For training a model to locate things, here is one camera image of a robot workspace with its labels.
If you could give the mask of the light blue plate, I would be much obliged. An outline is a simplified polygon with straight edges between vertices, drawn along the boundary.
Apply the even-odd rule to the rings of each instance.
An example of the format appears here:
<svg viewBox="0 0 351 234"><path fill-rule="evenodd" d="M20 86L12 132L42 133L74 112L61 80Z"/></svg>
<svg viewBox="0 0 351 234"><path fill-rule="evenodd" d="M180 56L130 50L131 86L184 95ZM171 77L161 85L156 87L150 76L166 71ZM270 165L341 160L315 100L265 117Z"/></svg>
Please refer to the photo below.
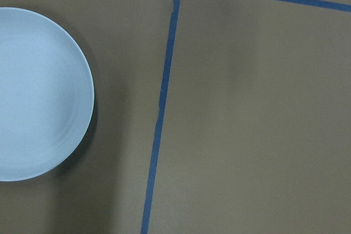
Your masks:
<svg viewBox="0 0 351 234"><path fill-rule="evenodd" d="M1 180L60 165L81 143L94 84L76 41L39 13L1 8Z"/></svg>

